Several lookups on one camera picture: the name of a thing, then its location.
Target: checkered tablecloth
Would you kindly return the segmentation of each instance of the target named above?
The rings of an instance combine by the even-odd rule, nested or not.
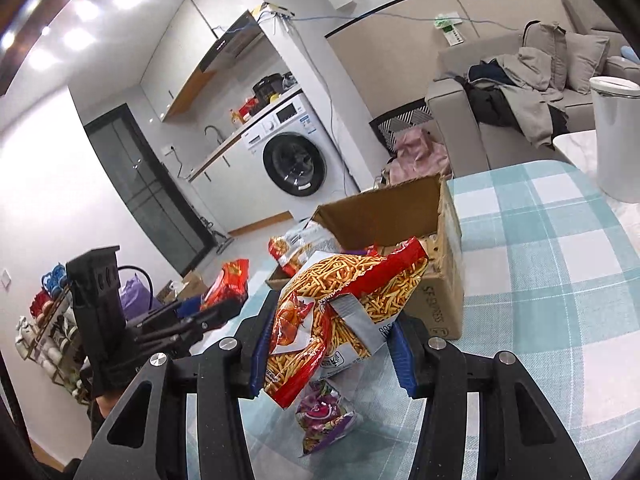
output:
[[[465,261],[464,336],[456,345],[485,356],[513,351],[593,480],[609,480],[640,439],[636,252],[601,194],[573,166],[532,162],[455,179],[450,188]],[[266,292],[257,287],[244,316],[258,311]],[[233,333],[238,322],[209,342]],[[265,394],[241,403],[257,479],[408,477],[424,404],[400,389],[386,347],[337,380],[366,421],[304,458],[292,408],[281,410]],[[199,478],[193,413],[188,418],[190,478]],[[473,479],[477,396],[469,396],[465,447],[463,478]]]

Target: white trash can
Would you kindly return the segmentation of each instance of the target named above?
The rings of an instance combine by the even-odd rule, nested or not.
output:
[[[617,77],[592,77],[598,143],[597,181],[620,202],[640,202],[640,85]]]

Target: kitchen cabinet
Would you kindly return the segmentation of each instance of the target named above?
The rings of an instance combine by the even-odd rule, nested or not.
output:
[[[220,38],[244,12],[246,6],[240,0],[192,0],[204,19]]]
[[[172,114],[174,102],[188,83],[194,81],[194,74],[200,72],[198,64],[215,42],[216,37],[194,3],[185,0],[162,36],[140,82],[160,120]]]
[[[287,210],[279,190],[261,168],[262,161],[240,140],[194,179],[194,188],[226,231]]]

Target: pink cloth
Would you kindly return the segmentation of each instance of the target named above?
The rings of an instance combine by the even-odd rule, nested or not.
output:
[[[421,126],[411,128],[398,139],[396,152],[398,158],[389,164],[390,184],[420,176],[447,176],[451,173],[447,149],[431,140],[428,132]]]

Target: range hood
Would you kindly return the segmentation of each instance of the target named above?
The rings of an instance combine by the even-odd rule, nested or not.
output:
[[[216,72],[236,62],[242,51],[264,33],[253,15],[247,11],[238,18],[202,58],[201,72]]]

